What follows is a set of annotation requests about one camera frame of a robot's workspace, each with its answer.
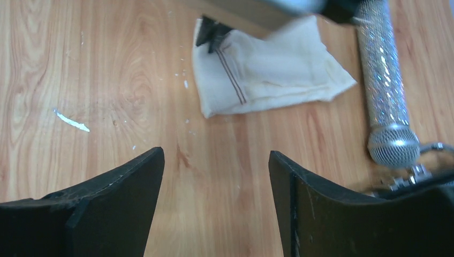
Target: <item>wooden tabletop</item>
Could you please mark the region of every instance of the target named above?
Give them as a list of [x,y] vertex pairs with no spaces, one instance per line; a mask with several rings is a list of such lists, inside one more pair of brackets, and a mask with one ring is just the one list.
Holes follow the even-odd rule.
[[[422,142],[454,143],[449,1],[390,3],[412,128]],[[331,103],[204,119],[191,69],[198,16],[167,0],[1,1],[0,201],[42,197],[162,146],[146,256],[282,256],[271,150],[348,188],[370,184],[361,83]],[[361,81],[354,29],[319,24]]]

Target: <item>wood grain surface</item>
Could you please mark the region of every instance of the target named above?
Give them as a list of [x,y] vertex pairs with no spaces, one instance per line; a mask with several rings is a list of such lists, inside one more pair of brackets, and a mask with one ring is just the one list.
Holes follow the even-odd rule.
[[[449,0],[390,3],[412,127],[422,142],[454,143]],[[331,103],[204,119],[191,69],[199,15],[168,0],[2,0],[0,201],[42,197],[162,146],[146,256],[282,256],[271,150],[346,187],[370,184],[379,169],[365,151],[361,85]],[[361,81],[354,30],[319,24]]]

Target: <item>white scrap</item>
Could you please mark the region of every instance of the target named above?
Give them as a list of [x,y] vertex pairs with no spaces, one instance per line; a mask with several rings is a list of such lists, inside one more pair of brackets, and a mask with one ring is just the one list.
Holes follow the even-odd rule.
[[57,109],[54,109],[54,112],[55,114],[58,116],[58,118],[60,118],[62,121],[68,123],[69,125],[71,126],[74,126],[80,130],[83,130],[83,131],[86,131],[86,132],[90,132],[90,130],[87,128],[87,126],[85,126],[85,124],[83,123],[77,123],[71,119],[68,119],[66,118],[65,116],[63,116],[62,114],[60,114]]

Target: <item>towel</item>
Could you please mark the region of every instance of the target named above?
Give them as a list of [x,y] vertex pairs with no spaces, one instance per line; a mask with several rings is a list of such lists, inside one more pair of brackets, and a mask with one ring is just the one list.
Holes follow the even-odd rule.
[[194,79],[205,118],[331,101],[357,82],[327,51],[315,16],[295,20],[266,39],[233,30],[219,49],[196,47]]

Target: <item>robotic arm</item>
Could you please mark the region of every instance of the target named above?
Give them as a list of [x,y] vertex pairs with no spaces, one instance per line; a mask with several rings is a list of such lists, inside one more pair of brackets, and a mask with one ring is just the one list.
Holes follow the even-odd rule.
[[232,29],[264,38],[293,19],[319,14],[337,24],[356,24],[365,0],[179,0],[203,13],[196,45],[213,52]]

